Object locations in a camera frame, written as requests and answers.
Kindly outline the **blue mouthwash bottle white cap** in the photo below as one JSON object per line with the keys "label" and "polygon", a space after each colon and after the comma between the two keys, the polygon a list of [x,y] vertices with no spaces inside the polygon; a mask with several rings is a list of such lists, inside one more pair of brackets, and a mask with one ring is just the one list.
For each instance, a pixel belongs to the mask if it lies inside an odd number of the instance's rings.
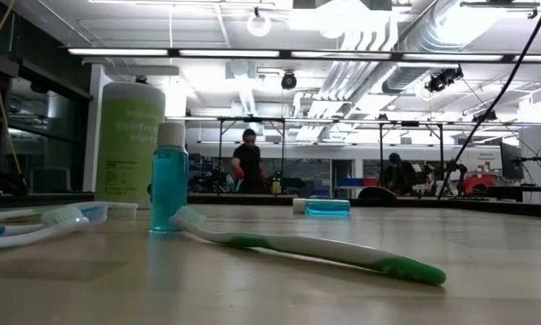
{"label": "blue mouthwash bottle white cap", "polygon": [[308,216],[346,217],[350,214],[350,202],[348,200],[293,199],[293,212]]}
{"label": "blue mouthwash bottle white cap", "polygon": [[158,126],[150,185],[150,230],[174,232],[170,223],[179,208],[187,204],[189,155],[185,146],[185,126],[164,122]]}

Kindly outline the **green and white toothbrush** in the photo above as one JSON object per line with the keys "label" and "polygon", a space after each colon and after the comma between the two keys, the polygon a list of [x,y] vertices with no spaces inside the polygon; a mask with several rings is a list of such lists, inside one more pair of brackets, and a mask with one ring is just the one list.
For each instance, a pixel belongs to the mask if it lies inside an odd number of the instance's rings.
{"label": "green and white toothbrush", "polygon": [[[109,217],[134,217],[136,215],[138,205],[135,203],[119,203],[119,202],[105,202],[105,201],[89,201],[72,203],[75,206],[85,212],[86,209],[102,207],[107,209],[107,215]],[[21,218],[41,215],[50,210],[57,209],[58,206],[36,208],[36,209],[16,209],[0,211],[0,221],[9,218]]]}
{"label": "green and white toothbrush", "polygon": [[181,230],[223,246],[263,248],[278,253],[302,255],[418,283],[442,285],[446,282],[446,273],[439,268],[376,248],[316,237],[215,232],[201,226],[205,220],[205,216],[187,206],[179,208],[170,217],[170,223]]}
{"label": "green and white toothbrush", "polygon": [[89,225],[89,219],[76,207],[45,212],[41,215],[41,219],[43,227],[40,229],[12,236],[0,234],[0,249],[28,246],[80,230]]}

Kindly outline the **blue and white toothbrush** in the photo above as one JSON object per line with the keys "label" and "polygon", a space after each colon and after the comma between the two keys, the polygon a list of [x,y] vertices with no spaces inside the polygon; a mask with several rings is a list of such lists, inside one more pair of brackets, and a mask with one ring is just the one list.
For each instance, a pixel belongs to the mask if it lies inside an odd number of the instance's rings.
{"label": "blue and white toothbrush", "polygon": [[1,211],[0,222],[30,216],[38,216],[41,221],[36,224],[21,226],[7,226],[0,223],[0,237],[17,236],[41,230],[58,223],[62,220],[61,215],[63,213],[68,214],[69,212],[79,212],[91,225],[104,223],[107,220],[107,206],[98,204],[86,206],[66,205],[55,209],[18,209]]}

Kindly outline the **person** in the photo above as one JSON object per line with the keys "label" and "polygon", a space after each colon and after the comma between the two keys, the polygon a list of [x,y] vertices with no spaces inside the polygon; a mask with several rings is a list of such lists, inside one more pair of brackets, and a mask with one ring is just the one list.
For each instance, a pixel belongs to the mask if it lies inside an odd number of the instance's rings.
{"label": "person", "polygon": [[413,191],[416,171],[412,163],[403,161],[398,153],[388,156],[389,165],[382,176],[383,187],[397,195],[407,195]]}
{"label": "person", "polygon": [[265,190],[266,176],[260,167],[261,152],[256,139],[256,132],[246,129],[242,134],[242,144],[233,152],[232,166],[240,181],[239,193],[262,194]]}

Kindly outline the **long ceiling light bar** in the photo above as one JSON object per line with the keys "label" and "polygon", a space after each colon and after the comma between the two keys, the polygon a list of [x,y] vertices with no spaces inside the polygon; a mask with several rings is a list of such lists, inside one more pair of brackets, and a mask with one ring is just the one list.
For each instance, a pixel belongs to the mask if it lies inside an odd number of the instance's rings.
{"label": "long ceiling light bar", "polygon": [[413,63],[511,64],[522,60],[541,64],[541,54],[471,52],[399,52],[399,51],[307,51],[307,50],[233,50],[233,49],[157,49],[157,48],[69,48],[72,55],[116,58],[184,59],[260,59],[260,60],[340,60],[389,61]]}

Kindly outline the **green disinfecting wipes canister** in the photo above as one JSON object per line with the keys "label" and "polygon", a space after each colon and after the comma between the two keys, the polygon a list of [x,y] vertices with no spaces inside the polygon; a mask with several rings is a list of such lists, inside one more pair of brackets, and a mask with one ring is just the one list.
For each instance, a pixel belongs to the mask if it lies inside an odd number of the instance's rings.
{"label": "green disinfecting wipes canister", "polygon": [[137,82],[111,82],[103,87],[97,200],[149,206],[147,186],[164,114],[165,95],[159,88]]}

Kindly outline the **red equipment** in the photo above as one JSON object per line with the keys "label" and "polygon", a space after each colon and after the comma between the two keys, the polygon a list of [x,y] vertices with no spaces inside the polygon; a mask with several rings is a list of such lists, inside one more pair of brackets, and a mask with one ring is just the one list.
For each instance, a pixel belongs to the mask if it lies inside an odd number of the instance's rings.
{"label": "red equipment", "polygon": [[463,180],[464,193],[475,195],[485,193],[488,188],[495,185],[496,176],[494,174],[472,174]]}

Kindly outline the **black monitor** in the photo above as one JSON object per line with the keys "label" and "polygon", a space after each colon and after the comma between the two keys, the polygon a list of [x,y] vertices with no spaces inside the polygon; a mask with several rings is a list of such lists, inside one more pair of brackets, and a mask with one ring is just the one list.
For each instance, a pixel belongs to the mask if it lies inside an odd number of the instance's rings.
{"label": "black monitor", "polygon": [[521,151],[518,147],[510,144],[499,144],[502,175],[505,179],[520,181],[524,178],[521,160]]}

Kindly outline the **black aluminium table frame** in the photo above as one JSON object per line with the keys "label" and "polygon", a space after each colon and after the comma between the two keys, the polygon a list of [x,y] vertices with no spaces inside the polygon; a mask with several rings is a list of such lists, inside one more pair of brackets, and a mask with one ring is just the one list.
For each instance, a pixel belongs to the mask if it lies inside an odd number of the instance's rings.
{"label": "black aluminium table frame", "polygon": [[[53,193],[0,196],[0,208],[24,208],[33,206],[53,206],[69,203],[92,201],[92,193]],[[283,196],[263,195],[217,195],[202,193],[188,197],[189,204],[210,205],[246,205],[246,206],[291,206],[293,198]],[[398,209],[460,209],[487,213],[499,213],[518,216],[541,218],[541,204],[488,201],[488,200],[437,200],[434,198],[416,199],[399,197],[393,200],[350,199],[352,207],[398,208]]]}

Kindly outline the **black metal rig frame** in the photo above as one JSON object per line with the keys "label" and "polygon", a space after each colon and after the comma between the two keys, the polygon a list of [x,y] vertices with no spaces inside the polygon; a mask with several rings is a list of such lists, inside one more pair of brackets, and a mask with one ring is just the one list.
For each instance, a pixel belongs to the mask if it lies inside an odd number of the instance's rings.
{"label": "black metal rig frame", "polygon": [[[278,129],[279,132],[282,133],[282,136],[285,136],[286,131],[286,124],[288,122],[285,118],[277,118],[277,117],[253,117],[253,116],[243,116],[243,117],[216,117],[216,120],[219,121],[219,155],[218,155],[218,168],[216,171],[218,173],[222,172],[222,169],[225,167],[223,161],[222,161],[222,141],[223,141],[223,135],[225,133],[225,129],[223,128],[223,124],[226,121],[231,121],[233,124],[235,124],[237,121],[244,122],[244,123],[280,123],[282,125],[282,128]],[[440,165],[439,165],[439,178],[441,180],[444,179],[443,173],[446,171],[446,167],[444,164],[446,163],[445,160],[445,153],[444,153],[444,143],[443,143],[443,125],[442,124],[436,124],[436,126],[439,129],[439,145],[435,146],[435,153],[439,153],[440,156]],[[260,157],[257,157],[258,162],[256,163],[256,169],[257,174],[251,174],[250,177],[247,177],[244,174],[244,171],[240,168],[240,161],[238,158],[233,157],[232,163],[231,163],[231,170],[234,172],[234,176],[237,178],[238,183],[236,185],[235,190],[237,193],[241,194],[270,194],[273,196],[282,195],[284,193],[284,190],[281,188],[282,185],[282,179],[284,178],[284,167],[285,167],[285,161],[286,161],[286,141],[284,138],[280,142],[272,142],[272,145],[278,145],[281,150],[281,168],[279,170],[280,177],[277,178],[277,190],[268,190],[266,188],[266,176],[264,175],[261,167],[259,166],[259,160]],[[320,153],[321,159],[327,159],[327,160],[349,160],[350,156],[349,153],[351,153],[350,147],[356,146],[356,144],[340,144],[336,150],[327,149],[326,143],[311,143],[311,144],[302,144],[302,143],[293,143],[293,146],[295,148],[315,148],[317,150],[317,153]]]}

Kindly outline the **silver ventilation duct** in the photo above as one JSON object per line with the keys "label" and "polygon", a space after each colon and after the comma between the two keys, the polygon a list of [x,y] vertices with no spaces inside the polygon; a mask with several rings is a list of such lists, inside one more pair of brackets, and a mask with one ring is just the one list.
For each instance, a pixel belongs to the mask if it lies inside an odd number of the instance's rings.
{"label": "silver ventilation duct", "polygon": [[494,7],[462,5],[471,0],[438,0],[399,44],[400,51],[462,51],[504,14]]}

